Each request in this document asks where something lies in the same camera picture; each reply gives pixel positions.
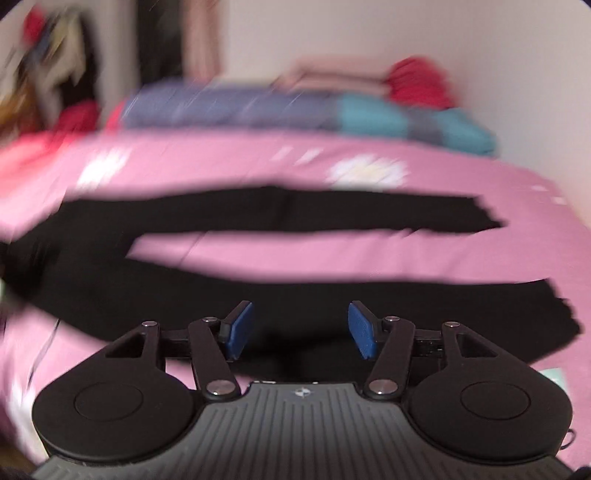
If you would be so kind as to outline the black knit pants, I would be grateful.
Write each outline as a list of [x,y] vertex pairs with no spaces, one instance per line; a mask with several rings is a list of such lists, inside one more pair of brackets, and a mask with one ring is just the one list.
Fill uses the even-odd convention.
[[1,277],[22,300],[112,341],[145,320],[175,330],[252,302],[256,332],[238,372],[262,379],[362,381],[370,371],[346,324],[355,300],[421,329],[460,322],[532,363],[580,331],[545,280],[454,285],[402,281],[248,283],[128,257],[145,234],[421,229],[475,234],[499,222],[471,197],[290,190],[208,190],[143,200],[77,199],[1,247]]

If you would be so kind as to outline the white paper label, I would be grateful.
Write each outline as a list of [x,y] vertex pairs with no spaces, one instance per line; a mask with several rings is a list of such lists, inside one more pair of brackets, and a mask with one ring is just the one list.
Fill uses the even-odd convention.
[[568,386],[566,382],[566,377],[564,372],[561,368],[549,368],[540,370],[540,373],[548,378],[549,380],[553,381],[556,385],[562,388],[565,392],[568,391]]

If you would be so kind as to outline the pink daisy bedsheet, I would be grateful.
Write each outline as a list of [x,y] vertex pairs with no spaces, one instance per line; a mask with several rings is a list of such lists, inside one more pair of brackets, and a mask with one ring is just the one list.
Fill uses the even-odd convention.
[[298,236],[147,237],[135,258],[247,280],[549,280],[590,326],[590,231],[530,170],[408,142],[253,131],[126,131],[26,136],[1,150],[1,233],[10,238],[64,197],[159,196],[274,184],[475,196],[502,229]]

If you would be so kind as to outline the blue plaid folded quilt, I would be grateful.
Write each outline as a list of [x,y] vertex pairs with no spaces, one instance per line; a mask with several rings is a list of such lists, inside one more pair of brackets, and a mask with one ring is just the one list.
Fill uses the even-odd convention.
[[459,108],[406,107],[346,92],[286,92],[263,86],[205,86],[168,81],[139,90],[122,105],[125,129],[252,128],[327,131],[403,139],[493,157],[493,133]]

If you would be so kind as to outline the red folded clothes on quilt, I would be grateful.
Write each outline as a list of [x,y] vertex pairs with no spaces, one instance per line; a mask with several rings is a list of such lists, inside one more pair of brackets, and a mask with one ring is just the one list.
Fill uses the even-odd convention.
[[386,84],[394,103],[439,111],[457,106],[447,72],[426,57],[408,57],[394,64]]

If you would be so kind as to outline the pink folded towels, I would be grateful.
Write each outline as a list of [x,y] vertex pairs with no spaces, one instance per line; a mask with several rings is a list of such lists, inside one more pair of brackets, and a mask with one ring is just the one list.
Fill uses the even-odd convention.
[[273,81],[284,91],[349,92],[386,97],[391,65],[381,59],[355,55],[311,55],[294,60]]

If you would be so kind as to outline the pink curtain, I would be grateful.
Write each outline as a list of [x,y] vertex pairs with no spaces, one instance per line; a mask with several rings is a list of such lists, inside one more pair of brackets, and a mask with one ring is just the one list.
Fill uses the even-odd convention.
[[182,2],[182,60],[186,78],[211,81],[221,73],[221,2]]

